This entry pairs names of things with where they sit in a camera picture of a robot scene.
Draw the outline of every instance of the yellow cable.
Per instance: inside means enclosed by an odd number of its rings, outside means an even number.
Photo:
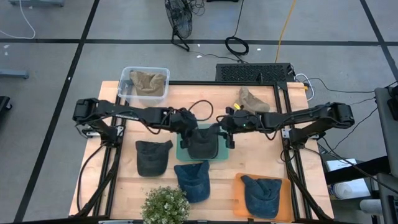
[[[278,42],[278,49],[276,51],[275,63],[276,63],[276,61],[278,61],[280,43],[282,42],[282,37],[284,36],[284,32],[285,32],[287,23],[289,22],[290,15],[292,14],[295,5],[296,5],[296,0],[293,0],[292,7],[290,7],[289,15],[287,15],[287,19],[285,21],[284,28],[282,29],[282,32],[280,33],[279,42]]]

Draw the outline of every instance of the orange tray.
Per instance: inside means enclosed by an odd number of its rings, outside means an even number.
[[[233,192],[234,192],[234,205],[233,212],[236,216],[246,217],[246,218],[258,218],[254,217],[250,214],[248,209],[246,208],[246,202],[244,200],[244,183],[241,180],[241,177],[247,175],[252,179],[279,179],[282,180],[282,185],[280,186],[279,192],[279,210],[278,214],[274,219],[264,219],[273,222],[285,222],[291,223],[294,221],[293,217],[293,207],[292,207],[292,190],[291,183],[289,179],[277,178],[277,177],[266,177],[261,175],[252,175],[252,174],[242,174],[238,173],[235,176],[233,182]]]

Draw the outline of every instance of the green tray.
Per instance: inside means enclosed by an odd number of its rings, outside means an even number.
[[[199,124],[198,128],[209,128],[211,124]],[[188,154],[188,149],[182,149],[180,141],[181,134],[177,134],[177,159],[180,161],[202,161],[202,159],[192,159]],[[222,136],[218,136],[218,154],[216,157],[209,159],[209,161],[224,161],[228,159],[229,149],[225,146],[226,140]]]

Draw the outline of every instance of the fan stand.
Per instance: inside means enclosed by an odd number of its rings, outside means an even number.
[[[182,45],[180,45],[180,44],[176,44],[175,42],[174,42],[174,36],[177,36],[177,37],[179,37],[179,39],[182,41],[182,43],[185,45],[185,47],[184,46],[182,46]],[[189,52],[189,46],[185,43],[185,41],[180,37],[180,34],[178,34],[178,32],[175,30],[175,28],[173,28],[173,35],[172,35],[172,44],[174,44],[174,45],[176,45],[177,47],[181,47],[182,49],[184,49],[184,50],[186,50],[187,52]]]

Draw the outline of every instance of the electric fan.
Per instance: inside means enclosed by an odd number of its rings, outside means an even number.
[[[192,12],[187,0],[165,0],[167,17],[173,28],[172,44],[189,51],[189,46],[183,39],[189,37],[192,33]],[[174,42],[174,36],[177,36],[184,46]]]

